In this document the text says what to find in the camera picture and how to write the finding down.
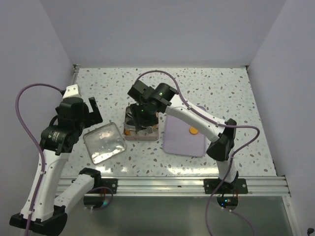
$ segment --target purple cable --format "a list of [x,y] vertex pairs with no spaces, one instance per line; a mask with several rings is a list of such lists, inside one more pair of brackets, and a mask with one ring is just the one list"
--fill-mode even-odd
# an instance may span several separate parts
[[[182,92],[181,92],[181,90],[180,90],[180,88],[179,88],[179,86],[178,86],[177,81],[175,80],[175,78],[174,78],[171,74],[169,74],[169,73],[167,73],[167,72],[165,72],[165,71],[162,71],[162,70],[150,70],[150,71],[144,72],[144,73],[142,73],[141,75],[138,76],[138,78],[136,79],[135,82],[137,82],[141,77],[143,77],[144,75],[149,74],[149,73],[162,73],[162,74],[165,74],[165,75],[169,76],[169,77],[173,80],[173,82],[175,83],[176,89],[177,89],[177,91],[178,91],[179,97],[181,98],[182,102],[183,102],[187,107],[189,107],[189,103],[185,100],[185,98],[184,98],[184,96],[183,96],[183,94],[182,94]],[[231,155],[231,160],[230,160],[230,164],[229,164],[228,170],[227,170],[227,172],[226,172],[224,178],[221,180],[221,182],[220,182],[219,185],[215,188],[215,190],[213,190],[211,196],[209,197],[209,199],[208,199],[208,201],[207,201],[206,211],[205,211],[206,226],[207,226],[207,229],[208,229],[209,234],[210,234],[211,236],[213,236],[213,234],[212,234],[212,232],[211,232],[211,230],[210,230],[209,223],[208,223],[208,209],[209,209],[210,202],[211,202],[213,196],[215,195],[215,193],[218,191],[218,189],[222,186],[222,184],[224,183],[225,179],[227,178],[227,176],[228,176],[228,174],[229,174],[229,172],[230,172],[230,170],[231,170],[231,168],[232,168],[232,163],[233,163],[234,155],[235,155],[236,153],[238,153],[240,150],[242,150],[243,148],[245,148],[247,145],[249,145],[249,144],[251,144],[252,142],[254,142],[254,141],[258,138],[258,136],[259,136],[259,134],[260,134],[260,130],[259,130],[257,127],[252,126],[252,125],[226,125],[226,124],[218,124],[218,123],[216,123],[214,120],[212,120],[212,119],[210,119],[210,118],[204,116],[203,114],[201,114],[201,113],[200,113],[199,111],[197,111],[196,109],[194,109],[194,108],[190,108],[190,109],[191,109],[195,114],[197,114],[198,116],[202,117],[203,119],[205,119],[205,120],[209,121],[210,123],[215,124],[215,125],[217,125],[217,126],[226,127],[226,128],[250,128],[250,129],[255,129],[255,130],[257,131],[257,134],[255,135],[255,137],[253,137],[250,141],[248,141],[248,142],[245,143],[244,145],[240,146],[238,149],[236,149],[236,150],[232,153],[232,155]],[[247,221],[248,224],[250,225],[251,229],[252,229],[252,234],[253,234],[254,236],[256,236],[256,232],[255,232],[255,230],[254,230],[254,227],[253,227],[252,223],[251,223],[247,218],[245,218],[244,216],[242,216],[241,214],[239,214],[239,213],[237,213],[237,212],[232,211],[232,213],[234,213],[234,214],[236,214],[236,215],[242,217],[245,221]]]
[[[53,89],[56,89],[58,90],[59,92],[61,92],[62,90],[55,87],[55,86],[52,86],[52,85],[48,85],[48,84],[41,84],[41,83],[38,83],[38,84],[32,84],[32,85],[28,85],[24,88],[21,89],[21,91],[19,91],[18,95],[16,96],[16,99],[15,99],[15,112],[16,112],[16,115],[19,119],[19,122],[21,123],[21,125],[23,126],[24,130],[27,132],[27,134],[29,135],[29,137],[32,139],[32,141],[34,142],[34,144],[36,145],[38,151],[39,151],[39,154],[40,154],[40,158],[41,158],[41,163],[45,163],[45,156],[44,156],[44,153],[43,153],[43,150],[41,149],[38,141],[36,140],[36,138],[34,137],[34,135],[30,132],[30,130],[27,128],[27,126],[25,125],[22,117],[21,117],[21,114],[20,114],[20,108],[19,108],[19,101],[20,101],[20,97],[22,95],[22,93],[31,88],[31,87],[35,87],[35,86],[46,86],[46,87],[50,87],[50,88],[53,88]],[[41,165],[41,171],[44,172],[45,171],[45,165]],[[40,187],[40,183],[43,179],[43,175],[40,175],[39,178],[38,178],[38,181],[37,181],[37,184],[36,184],[36,187],[35,187],[35,190],[34,190],[34,193],[33,193],[33,196],[31,198],[31,204],[30,204],[30,209],[29,211],[30,212],[33,212],[33,207],[34,207],[34,203],[35,203],[35,200],[36,200],[36,196],[37,196],[37,193],[38,193],[38,190],[39,190],[39,187]],[[32,214],[29,214],[28,216],[28,220],[27,220],[27,223],[26,223],[26,228],[25,228],[25,234],[24,236],[28,236],[29,235],[29,230],[30,230],[30,225],[31,225],[31,219],[32,219]]]
[[113,198],[114,198],[113,190],[111,190],[110,188],[105,187],[105,186],[94,188],[94,189],[90,190],[88,193],[95,192],[95,191],[97,191],[97,190],[99,190],[99,189],[106,189],[106,190],[109,190],[109,192],[111,193],[112,196],[111,196],[109,202],[108,202],[106,205],[102,205],[102,206],[99,207],[99,208],[92,208],[92,210],[103,210],[103,209],[107,208],[107,207],[109,206],[109,204],[111,204],[111,202],[113,201]]

